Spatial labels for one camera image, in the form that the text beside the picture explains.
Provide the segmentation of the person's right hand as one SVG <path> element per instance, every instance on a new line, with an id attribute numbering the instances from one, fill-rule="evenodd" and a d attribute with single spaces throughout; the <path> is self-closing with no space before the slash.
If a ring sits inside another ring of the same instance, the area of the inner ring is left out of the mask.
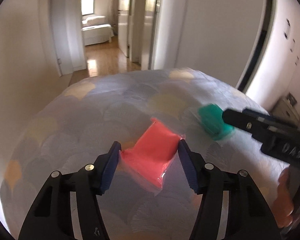
<path id="1" fill-rule="evenodd" d="M 294 205 L 288 191 L 287 181 L 289 168 L 285 168 L 279 176 L 277 198 L 274 200 L 271 211 L 279 229 L 288 227 L 293 222 L 292 212 Z"/>

